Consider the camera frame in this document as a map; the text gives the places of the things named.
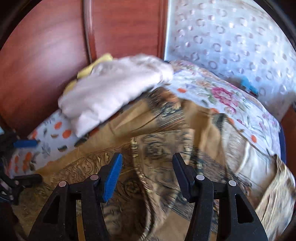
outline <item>metal pin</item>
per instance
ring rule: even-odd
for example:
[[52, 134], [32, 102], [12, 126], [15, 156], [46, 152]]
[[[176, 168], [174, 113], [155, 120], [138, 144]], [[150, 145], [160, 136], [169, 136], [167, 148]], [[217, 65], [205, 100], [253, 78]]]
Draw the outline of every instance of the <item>metal pin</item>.
[[233, 187], [237, 185], [237, 183], [233, 180], [230, 180], [228, 183], [230, 186], [233, 186]]
[[97, 174], [91, 175], [91, 180], [97, 180], [99, 176]]
[[67, 183], [66, 183], [65, 181], [61, 181], [61, 182], [59, 182], [59, 186], [60, 186], [60, 187], [64, 187], [66, 184], [67, 184]]
[[196, 179], [202, 181], [202, 180], [205, 179], [205, 177], [204, 177], [204, 175], [198, 174], [198, 175], [196, 176]]

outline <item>brown fabric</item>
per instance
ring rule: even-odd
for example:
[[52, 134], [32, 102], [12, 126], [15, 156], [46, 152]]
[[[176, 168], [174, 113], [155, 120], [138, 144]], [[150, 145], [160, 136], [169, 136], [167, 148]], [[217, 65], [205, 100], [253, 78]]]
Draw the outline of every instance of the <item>brown fabric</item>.
[[[226, 115], [213, 115], [160, 88], [78, 149], [38, 171], [44, 184], [25, 190], [14, 209], [26, 232], [61, 180], [83, 181], [116, 151], [123, 154], [123, 169], [113, 197], [103, 205], [111, 240], [184, 240], [193, 204], [180, 193], [171, 164], [175, 152], [212, 181], [235, 180], [256, 208], [270, 240], [291, 219], [295, 181], [281, 161], [256, 150], [227, 122]], [[278, 209], [280, 203], [285, 210]], [[77, 213], [79, 230], [83, 230], [79, 208]], [[211, 241], [216, 238], [218, 214], [215, 201]]]

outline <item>wooden bed frame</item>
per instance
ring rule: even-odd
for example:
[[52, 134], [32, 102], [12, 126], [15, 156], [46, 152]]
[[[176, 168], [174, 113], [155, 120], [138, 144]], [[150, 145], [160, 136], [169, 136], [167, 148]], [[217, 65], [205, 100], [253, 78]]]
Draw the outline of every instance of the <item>wooden bed frame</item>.
[[22, 0], [0, 36], [0, 126], [24, 137], [103, 53], [163, 58], [168, 0]]

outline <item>floral bed sheet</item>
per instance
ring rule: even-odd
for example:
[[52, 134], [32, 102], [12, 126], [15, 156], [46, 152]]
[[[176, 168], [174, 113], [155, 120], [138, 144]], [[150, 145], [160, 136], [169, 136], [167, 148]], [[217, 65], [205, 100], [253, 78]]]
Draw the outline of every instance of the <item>floral bed sheet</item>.
[[[236, 128], [260, 151], [280, 155], [279, 123], [257, 99], [190, 62], [173, 61], [171, 64], [175, 74], [173, 81], [165, 88], [180, 98], [192, 100], [215, 112], [226, 113]], [[71, 130], [70, 120], [57, 110], [29, 135], [29, 138], [39, 142], [36, 148], [15, 151], [7, 167], [7, 174], [10, 177], [32, 174], [48, 162], [75, 149], [100, 127], [102, 125], [79, 139]]]

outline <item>wallpaper circle pattern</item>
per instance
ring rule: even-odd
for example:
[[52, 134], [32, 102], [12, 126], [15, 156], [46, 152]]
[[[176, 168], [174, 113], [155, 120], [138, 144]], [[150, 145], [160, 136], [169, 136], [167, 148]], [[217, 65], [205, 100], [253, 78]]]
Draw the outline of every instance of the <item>wallpaper circle pattern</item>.
[[295, 100], [296, 53], [252, 0], [171, 0], [165, 59], [191, 61], [231, 83], [246, 76], [278, 120]]

